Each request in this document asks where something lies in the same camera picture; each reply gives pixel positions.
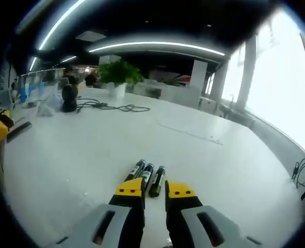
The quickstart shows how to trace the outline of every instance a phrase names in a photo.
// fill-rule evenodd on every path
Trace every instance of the bright window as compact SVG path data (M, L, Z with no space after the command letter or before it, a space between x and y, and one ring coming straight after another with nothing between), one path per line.
M283 11L258 31L246 109L305 150L305 51L300 30Z
M246 44L244 43L238 50L231 55L228 62L228 68L225 78L225 85L223 89L222 99L237 101L241 88L243 68L245 61Z
M211 89L212 89L212 85L214 83L214 79L215 79L215 73L212 74L208 79L208 83L205 88L205 94L208 94L208 95L211 94Z

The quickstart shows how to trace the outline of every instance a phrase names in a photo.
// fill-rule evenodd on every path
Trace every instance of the aa battery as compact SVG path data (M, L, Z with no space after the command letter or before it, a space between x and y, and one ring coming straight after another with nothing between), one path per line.
M160 166L155 174L154 179L152 180L152 184L149 190L149 195L151 197L159 196L162 187L162 180L165 175L165 167Z
M141 159L140 161L138 161L134 168L131 170L130 174L128 174L127 178L125 179L125 182L137 178L138 175L140 175L141 171L144 169L145 165L145 160Z
M150 182L153 172L154 172L154 165L149 163L149 164L147 164L147 166L144 168L144 170L139 175L139 177L142 177L144 180L144 191L145 192L148 188L148 184Z

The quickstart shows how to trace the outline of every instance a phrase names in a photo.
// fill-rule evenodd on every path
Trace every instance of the ceiling light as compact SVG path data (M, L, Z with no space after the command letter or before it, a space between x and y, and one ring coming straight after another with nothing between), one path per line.
M47 34L47 36L44 38L43 42L41 43L39 50L42 50L44 45L46 44L46 42L48 41L48 39L50 38L50 36L54 33L54 31L57 29L57 27L62 23L62 21L64 21L64 19L70 15L77 7L79 7L83 2L85 2L86 0L78 0L75 4L73 4L59 19L58 21L55 23L55 25L51 28L51 30L49 31L49 33ZM36 62L37 58L35 57L33 59L33 62L29 68L29 71L32 71L34 63Z
M37 57L34 57L34 59L33 59L33 61L32 61L32 64L31 64L31 66L30 66L30 68L29 68L29 71L32 71L33 65L34 65L34 63L35 63L36 60L37 60Z
M67 58L67 59L64 59L61 63L64 63L64 62L66 62L66 61L69 61L69 60L72 60L72 59L74 59L74 58L76 58L77 56L73 56L73 57L70 57L70 58Z
M101 48L96 48L96 49L90 50L89 52L93 53L93 52L108 49L108 48L124 47L126 45L150 45L150 44L175 45L175 46L179 46L179 47L187 47L187 48L202 50L202 51L205 51L205 52L215 53L215 54L218 54L218 55L221 55L221 56L225 55L224 53L221 53L221 52L218 52L218 51L215 51L215 50L212 50L212 49L208 49L208 48L203 48L203 47L197 46L197 45L189 45L189 44L176 43L176 42L165 42L165 41L140 41L140 42L120 43L120 44L115 44L115 45L103 46Z

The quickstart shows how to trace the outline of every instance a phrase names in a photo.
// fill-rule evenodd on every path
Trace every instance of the green plant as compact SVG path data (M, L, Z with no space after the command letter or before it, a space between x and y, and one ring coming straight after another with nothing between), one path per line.
M100 82L105 84L112 82L118 86L123 83L136 84L142 80L139 69L122 59L99 66L99 71Z
M165 82L167 85L177 85L177 81L175 81L175 79L168 79L166 82Z

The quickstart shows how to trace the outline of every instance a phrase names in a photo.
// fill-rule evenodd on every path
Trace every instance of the table surface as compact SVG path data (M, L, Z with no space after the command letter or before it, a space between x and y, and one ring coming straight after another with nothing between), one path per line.
M298 192L287 171L248 128L153 98L125 94L111 100L103 89L80 96L151 111L84 108L38 117L5 147L5 187L12 210L41 246L59 241L101 203L139 159L166 168L166 179L187 183L201 202L236 222L243 235L280 247L302 221ZM164 187L146 199L141 247L162 247Z

